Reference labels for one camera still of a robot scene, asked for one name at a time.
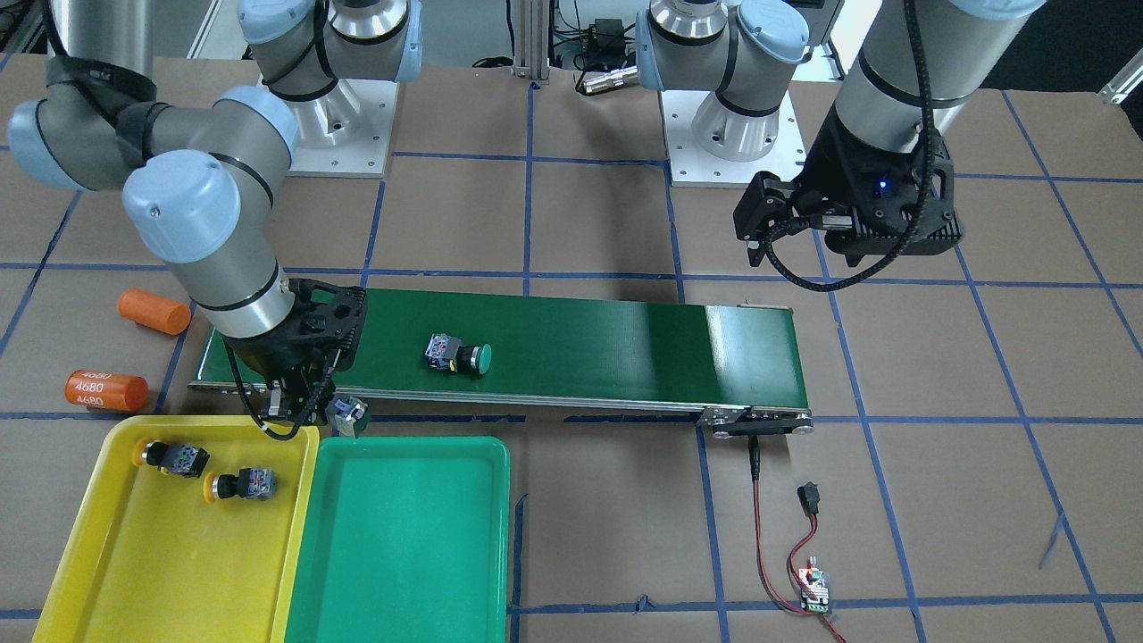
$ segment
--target yellow bin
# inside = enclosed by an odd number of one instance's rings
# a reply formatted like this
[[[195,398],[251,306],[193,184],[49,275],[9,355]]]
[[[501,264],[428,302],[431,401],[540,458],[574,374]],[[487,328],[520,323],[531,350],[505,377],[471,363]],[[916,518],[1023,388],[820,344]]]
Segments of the yellow bin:
[[[142,440],[210,453],[206,472],[271,467],[265,501],[213,505],[206,479],[137,467]],[[137,417],[103,443],[34,642],[282,641],[320,436],[267,439],[246,417]]]

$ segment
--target green lens cap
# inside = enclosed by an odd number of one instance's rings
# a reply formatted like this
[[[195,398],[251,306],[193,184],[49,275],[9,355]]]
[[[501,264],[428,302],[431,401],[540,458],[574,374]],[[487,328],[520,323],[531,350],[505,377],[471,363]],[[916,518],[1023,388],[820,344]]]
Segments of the green lens cap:
[[[477,357],[477,372],[483,376],[493,365],[493,347],[485,345],[480,347],[480,355]]]

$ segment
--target green bin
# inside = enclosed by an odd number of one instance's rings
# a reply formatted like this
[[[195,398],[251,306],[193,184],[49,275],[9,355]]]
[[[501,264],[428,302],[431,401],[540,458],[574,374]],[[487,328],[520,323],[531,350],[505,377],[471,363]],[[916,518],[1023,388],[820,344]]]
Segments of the green bin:
[[[325,441],[287,643],[502,643],[507,521],[496,439]]]

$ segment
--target gray floor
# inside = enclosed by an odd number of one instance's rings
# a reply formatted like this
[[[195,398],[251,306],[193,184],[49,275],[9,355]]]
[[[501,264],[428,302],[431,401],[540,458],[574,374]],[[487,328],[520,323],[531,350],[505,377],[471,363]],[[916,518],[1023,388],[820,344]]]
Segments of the gray floor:
[[[0,62],[0,113],[41,95],[42,66]],[[203,105],[257,70],[159,61],[155,75],[165,99]],[[765,443],[775,573],[812,480],[809,550],[849,641],[1143,640],[1143,142],[1121,111],[982,91],[950,136],[965,242],[831,296],[746,266],[735,192],[666,186],[654,94],[570,85],[426,69],[384,184],[288,179],[269,225],[282,263],[371,286],[791,305],[817,431]],[[807,137],[834,90],[796,86]],[[161,413],[238,408],[185,391],[201,316],[174,340],[115,315],[129,286],[185,297],[117,194],[42,187],[0,148],[0,641],[24,642],[117,421],[66,404],[67,373],[144,376]],[[780,251],[845,273],[808,234]],[[490,433],[511,449],[512,503],[527,495],[512,640],[829,640],[766,601],[741,442],[599,411],[375,412],[390,421],[373,434]]]

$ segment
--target white mounting plate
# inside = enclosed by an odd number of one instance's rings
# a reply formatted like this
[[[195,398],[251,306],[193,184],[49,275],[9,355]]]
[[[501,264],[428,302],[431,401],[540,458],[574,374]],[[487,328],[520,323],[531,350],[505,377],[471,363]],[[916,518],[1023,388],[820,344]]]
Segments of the white mounting plate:
[[[798,129],[790,94],[782,98],[781,126],[774,146],[765,156],[748,162],[720,159],[702,148],[695,140],[690,123],[698,105],[709,91],[666,90],[662,93],[663,131],[666,152],[671,159],[671,182],[684,187],[745,187],[754,174],[773,171],[790,180],[801,171],[806,147]]]
[[[333,147],[302,147],[294,152],[288,176],[384,178],[397,115],[400,83],[349,79],[365,116],[357,135]]]

